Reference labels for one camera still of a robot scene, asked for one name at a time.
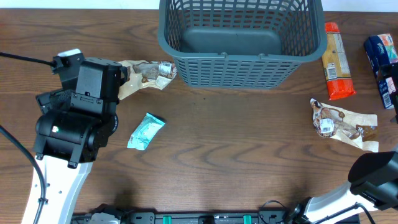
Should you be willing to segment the kraft paper snack bag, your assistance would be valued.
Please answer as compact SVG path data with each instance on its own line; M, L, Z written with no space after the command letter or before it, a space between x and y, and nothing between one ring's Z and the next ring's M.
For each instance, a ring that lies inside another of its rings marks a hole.
M310 100L313 110L313 126L323 138L336 139L364 151L378 152L377 116L361 114L343 108Z
M163 90L178 74L176 65L168 61L123 60L127 68L127 80L119 88L119 100L143 88Z

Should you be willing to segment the grey plastic mesh basket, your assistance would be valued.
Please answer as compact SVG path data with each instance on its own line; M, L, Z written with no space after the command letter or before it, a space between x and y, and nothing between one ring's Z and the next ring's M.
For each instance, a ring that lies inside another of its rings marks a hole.
M327 46L321 0L160 0L158 41L195 88L272 89Z

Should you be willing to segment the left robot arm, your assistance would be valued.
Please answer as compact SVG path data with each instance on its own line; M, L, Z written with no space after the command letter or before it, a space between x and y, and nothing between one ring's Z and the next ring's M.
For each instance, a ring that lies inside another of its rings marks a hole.
M55 56L52 71L62 89L36 97L42 111L33 146L39 170L23 223L70 223L98 150L118 127L119 88L128 76L121 63L84 57L78 49Z

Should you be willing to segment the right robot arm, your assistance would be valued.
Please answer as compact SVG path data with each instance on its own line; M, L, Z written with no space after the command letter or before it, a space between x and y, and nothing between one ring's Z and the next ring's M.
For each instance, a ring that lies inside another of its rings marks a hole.
M358 146L366 152L353 164L348 180L319 197L298 204L285 217L291 223L338 223L361 212L397 208L397 151L379 152L374 140L377 116L359 114L310 100L319 135Z

